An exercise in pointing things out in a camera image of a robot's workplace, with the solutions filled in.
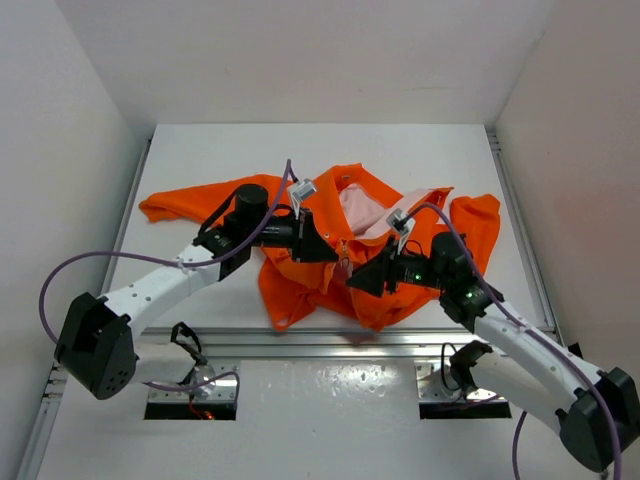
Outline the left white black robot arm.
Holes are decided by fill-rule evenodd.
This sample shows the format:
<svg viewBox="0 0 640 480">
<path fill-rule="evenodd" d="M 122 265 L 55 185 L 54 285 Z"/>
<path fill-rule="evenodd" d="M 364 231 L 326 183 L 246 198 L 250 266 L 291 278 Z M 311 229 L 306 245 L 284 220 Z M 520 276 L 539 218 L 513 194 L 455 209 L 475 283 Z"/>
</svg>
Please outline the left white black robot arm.
<svg viewBox="0 0 640 480">
<path fill-rule="evenodd" d="M 165 391 L 207 384 L 200 343 L 176 338 L 164 345 L 138 337 L 195 292 L 224 280 L 255 247 L 283 248 L 296 263 L 334 262 L 338 256 L 316 230 L 302 202 L 316 187 L 309 179 L 286 190 L 282 206 L 257 184 L 242 184 L 201 224 L 195 239 L 175 259 L 119 290 L 100 297 L 84 293 L 71 303 L 54 357 L 96 399 L 106 400 L 130 383 Z M 277 210 L 284 215 L 277 215 Z"/>
</svg>

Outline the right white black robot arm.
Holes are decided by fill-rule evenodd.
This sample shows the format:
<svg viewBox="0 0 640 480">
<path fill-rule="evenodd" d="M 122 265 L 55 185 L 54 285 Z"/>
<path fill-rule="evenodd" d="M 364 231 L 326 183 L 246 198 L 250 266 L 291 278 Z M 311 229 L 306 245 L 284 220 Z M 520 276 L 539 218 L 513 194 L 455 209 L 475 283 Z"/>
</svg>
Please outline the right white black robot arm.
<svg viewBox="0 0 640 480">
<path fill-rule="evenodd" d="M 391 238 L 347 284 L 376 297 L 402 285 L 438 290 L 444 313 L 476 338 L 450 357 L 436 386 L 492 391 L 557 434 L 583 467 L 621 474 L 621 454 L 639 438 L 632 377 L 620 368 L 604 371 L 527 322 L 484 282 L 461 236 L 437 234 L 429 255 L 405 254 Z"/>
</svg>

